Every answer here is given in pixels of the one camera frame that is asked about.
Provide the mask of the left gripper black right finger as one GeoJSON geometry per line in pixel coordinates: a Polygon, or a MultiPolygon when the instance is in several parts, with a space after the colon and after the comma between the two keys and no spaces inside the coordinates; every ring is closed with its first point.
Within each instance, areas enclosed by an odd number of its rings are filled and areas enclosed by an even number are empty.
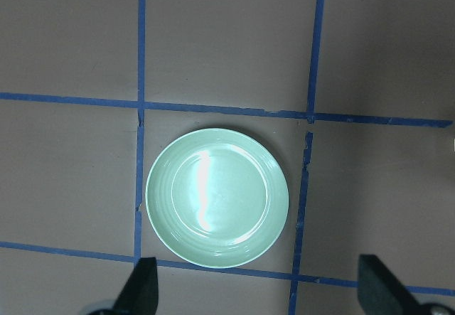
{"type": "Polygon", "coordinates": [[[364,314],[419,314],[420,305],[376,255],[358,258],[358,302],[364,314]]]}

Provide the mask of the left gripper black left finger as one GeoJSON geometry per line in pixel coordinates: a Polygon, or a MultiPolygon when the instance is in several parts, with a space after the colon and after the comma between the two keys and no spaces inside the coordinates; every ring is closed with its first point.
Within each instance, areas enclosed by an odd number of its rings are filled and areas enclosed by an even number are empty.
{"type": "Polygon", "coordinates": [[[113,314],[156,313],[159,283],[155,257],[141,258],[112,307],[113,314]]]}

